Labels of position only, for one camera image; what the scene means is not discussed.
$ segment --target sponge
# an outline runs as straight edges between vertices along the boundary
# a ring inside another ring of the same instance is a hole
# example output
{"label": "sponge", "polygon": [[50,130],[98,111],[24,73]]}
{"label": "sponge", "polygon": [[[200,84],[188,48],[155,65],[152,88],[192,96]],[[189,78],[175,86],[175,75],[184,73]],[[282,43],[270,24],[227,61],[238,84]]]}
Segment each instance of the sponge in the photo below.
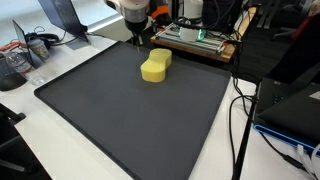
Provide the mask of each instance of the sponge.
{"label": "sponge", "polygon": [[149,58],[141,65],[142,78],[148,82],[161,82],[166,77],[166,69],[171,64],[172,53],[168,49],[157,48],[150,52]]}

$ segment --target black tray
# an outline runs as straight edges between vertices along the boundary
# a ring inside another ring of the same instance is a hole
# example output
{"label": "black tray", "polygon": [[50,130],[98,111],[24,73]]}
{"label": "black tray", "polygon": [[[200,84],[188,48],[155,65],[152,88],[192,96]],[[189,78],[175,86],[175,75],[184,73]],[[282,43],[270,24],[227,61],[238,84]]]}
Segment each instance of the black tray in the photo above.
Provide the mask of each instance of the black tray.
{"label": "black tray", "polygon": [[188,179],[231,74],[173,57],[149,83],[140,50],[118,42],[34,93],[134,179]]}

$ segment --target chair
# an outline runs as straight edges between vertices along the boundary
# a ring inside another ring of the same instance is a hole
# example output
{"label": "chair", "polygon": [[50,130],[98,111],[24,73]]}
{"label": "chair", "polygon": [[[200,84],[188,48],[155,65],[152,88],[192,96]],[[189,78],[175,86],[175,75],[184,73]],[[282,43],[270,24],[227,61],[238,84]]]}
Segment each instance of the chair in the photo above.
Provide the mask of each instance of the chair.
{"label": "chair", "polygon": [[[295,4],[289,4],[283,7],[281,11],[300,12],[300,16],[306,17],[310,10],[311,4],[312,0],[297,0]],[[295,28],[281,27],[280,33],[273,35],[271,40],[275,41],[279,37],[290,37],[295,31]]]}
{"label": "chair", "polygon": [[[14,124],[21,121],[24,118],[25,118],[25,115],[23,113],[16,114],[0,103],[0,120],[6,120],[10,123],[10,125],[13,126]],[[20,142],[21,140],[22,140],[22,137],[18,135],[6,141],[3,144],[0,144],[0,153],[6,150],[7,148],[11,147],[12,145]],[[13,163],[4,161],[2,159],[0,159],[0,166],[13,169],[19,172],[29,172],[29,168],[25,168],[25,167],[13,164]]]}

